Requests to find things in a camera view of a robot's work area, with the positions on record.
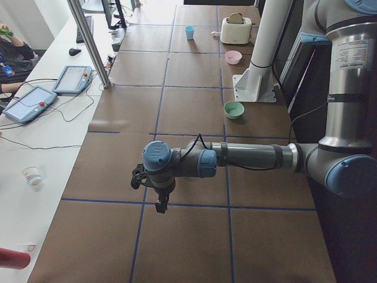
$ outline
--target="white sticker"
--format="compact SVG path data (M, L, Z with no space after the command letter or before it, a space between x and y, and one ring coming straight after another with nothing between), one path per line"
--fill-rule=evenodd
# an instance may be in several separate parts
M365 69L368 62L369 50L374 41L357 40L333 45L331 54L331 72L348 69Z

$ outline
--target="tablet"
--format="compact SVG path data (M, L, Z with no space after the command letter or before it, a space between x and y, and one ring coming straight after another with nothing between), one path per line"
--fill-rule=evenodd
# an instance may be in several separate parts
M90 82L92 68L89 66L65 66L52 89L57 94L81 93Z
M8 105L3 113L18 123L26 123L41 114L55 99L57 99L56 93L36 86L16 102Z

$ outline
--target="red cylinder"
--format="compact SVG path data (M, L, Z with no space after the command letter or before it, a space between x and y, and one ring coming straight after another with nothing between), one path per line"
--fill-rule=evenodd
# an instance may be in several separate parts
M24 252L0 248L0 267L22 269L30 263L30 255Z

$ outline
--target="keyboard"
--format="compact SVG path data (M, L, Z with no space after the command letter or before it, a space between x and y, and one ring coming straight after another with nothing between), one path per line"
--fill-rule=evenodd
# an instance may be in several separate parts
M90 32L93 34L93 30L94 30L93 17L85 16L85 20L87 21ZM82 37L82 33L80 29L77 27L76 43L83 43L83 42L84 42L84 39Z

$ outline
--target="tile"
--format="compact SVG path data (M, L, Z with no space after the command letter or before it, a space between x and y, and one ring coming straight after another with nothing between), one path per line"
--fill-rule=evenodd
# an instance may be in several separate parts
M232 210L235 282L335 283L316 212Z
M171 53L165 85L221 87L219 55Z
M219 53L219 37L213 37L213 31L217 27L195 27L194 40L187 40L186 27L174 27L170 52Z
M290 118L284 99L277 94L276 103L243 102L241 118L231 120L224 116L228 136L288 137ZM225 102L234 100L233 90L224 90Z
M111 86L103 91L89 131L154 133L161 87Z
M61 201L29 283L128 282L141 205Z
M142 4L136 8L132 18L127 18L131 24L142 25L172 25L175 5Z
M120 51L110 81L123 85L163 85L167 53Z
M156 140L166 142L170 148L185 147L193 136L156 136ZM223 142L222 137L204 137L205 142ZM148 189L147 201L155 202L158 194ZM195 178L177 177L176 188L170 194L169 203L185 203L194 205L227 205L226 171L218 167L215 177Z
M227 142L287 145L287 140L276 139L228 138ZM252 172L230 166L229 188L233 206L315 208L306 176L286 169Z
M120 51L169 51L170 26L130 25Z
M157 132L222 136L223 116L220 89L166 87Z
M183 5L177 6L174 25L211 25L217 24L216 6Z
M147 134L87 133L62 197L142 202L144 187L134 190L130 182L152 140Z
M220 52L225 53L230 50L236 50L242 54L252 54L254 50L255 41L257 38L258 28L252 28L252 36L250 37L250 42L248 44L220 44Z
M229 17L232 13L241 13L244 18L250 18L256 26L260 24L259 11L254 6L219 6L219 25L221 26L223 18Z
M174 206L162 215L146 206L132 282L156 278L231 282L227 209Z
M242 75L249 67L251 55L243 55L241 61L236 65L228 64L225 60L225 54L220 56L221 77L223 87L233 88L233 75Z

